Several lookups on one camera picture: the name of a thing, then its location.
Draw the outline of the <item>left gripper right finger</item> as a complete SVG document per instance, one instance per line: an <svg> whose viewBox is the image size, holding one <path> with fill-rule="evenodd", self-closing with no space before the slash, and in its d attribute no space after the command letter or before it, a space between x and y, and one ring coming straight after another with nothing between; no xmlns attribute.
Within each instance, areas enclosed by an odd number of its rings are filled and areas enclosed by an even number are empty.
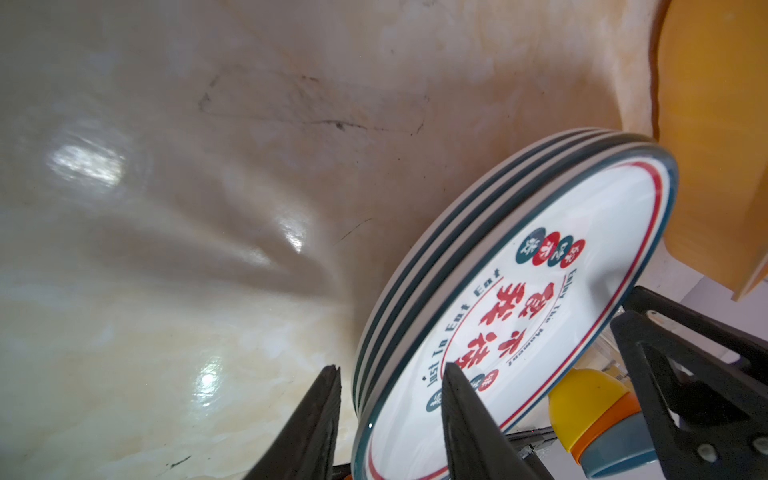
<svg viewBox="0 0 768 480"><path fill-rule="evenodd" d="M441 415L452 479L550 479L535 452L555 439L551 428L503 433L464 372L446 365Z"/></svg>

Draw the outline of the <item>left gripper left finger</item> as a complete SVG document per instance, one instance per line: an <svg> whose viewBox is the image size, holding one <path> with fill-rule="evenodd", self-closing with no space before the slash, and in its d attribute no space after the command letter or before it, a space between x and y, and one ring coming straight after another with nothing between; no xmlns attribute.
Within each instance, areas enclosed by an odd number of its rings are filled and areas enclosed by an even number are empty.
<svg viewBox="0 0 768 480"><path fill-rule="evenodd" d="M341 408L340 368L324 367L248 479L330 479Z"/></svg>

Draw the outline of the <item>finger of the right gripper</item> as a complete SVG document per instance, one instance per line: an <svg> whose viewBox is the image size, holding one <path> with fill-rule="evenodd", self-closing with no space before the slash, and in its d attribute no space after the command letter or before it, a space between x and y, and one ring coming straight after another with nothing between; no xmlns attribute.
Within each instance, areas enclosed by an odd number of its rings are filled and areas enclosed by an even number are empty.
<svg viewBox="0 0 768 480"><path fill-rule="evenodd" d="M767 343L644 287L610 324L668 479L767 476ZM737 354L726 362L649 318Z"/></svg>

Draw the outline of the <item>white plate red green print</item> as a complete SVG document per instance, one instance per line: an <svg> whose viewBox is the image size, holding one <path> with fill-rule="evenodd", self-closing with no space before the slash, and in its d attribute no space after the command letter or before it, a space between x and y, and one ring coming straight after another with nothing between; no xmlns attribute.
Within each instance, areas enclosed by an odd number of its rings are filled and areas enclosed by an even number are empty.
<svg viewBox="0 0 768 480"><path fill-rule="evenodd" d="M647 142L589 147L418 287L366 389L356 479L445 479L441 406L460 368L508 432L605 328L661 240L679 173Z"/></svg>

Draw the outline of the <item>white plate green band rim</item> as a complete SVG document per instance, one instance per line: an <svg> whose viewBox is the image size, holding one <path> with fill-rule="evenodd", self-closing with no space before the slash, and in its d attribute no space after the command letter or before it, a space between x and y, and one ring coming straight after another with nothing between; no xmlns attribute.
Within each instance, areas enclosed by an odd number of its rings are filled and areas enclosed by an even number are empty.
<svg viewBox="0 0 768 480"><path fill-rule="evenodd" d="M604 150L651 143L642 134L581 127L545 137L512 154L465 190L411 248L368 319L352 381L361 416L396 345L458 264L537 190Z"/></svg>

